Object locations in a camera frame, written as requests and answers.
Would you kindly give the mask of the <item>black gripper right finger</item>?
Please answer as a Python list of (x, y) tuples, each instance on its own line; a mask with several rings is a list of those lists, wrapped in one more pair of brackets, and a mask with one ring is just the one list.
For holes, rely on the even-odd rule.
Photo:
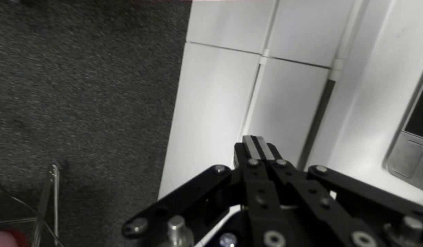
[(423, 247), (423, 206), (322, 165), (297, 171), (263, 138), (255, 145), (319, 247)]

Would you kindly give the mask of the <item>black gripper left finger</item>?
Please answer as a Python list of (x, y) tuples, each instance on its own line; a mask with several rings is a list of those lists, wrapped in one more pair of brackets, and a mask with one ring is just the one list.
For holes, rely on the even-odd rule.
[(283, 242), (272, 174), (286, 161), (260, 136), (234, 146), (234, 168), (213, 165), (123, 227), (125, 247), (268, 247)]

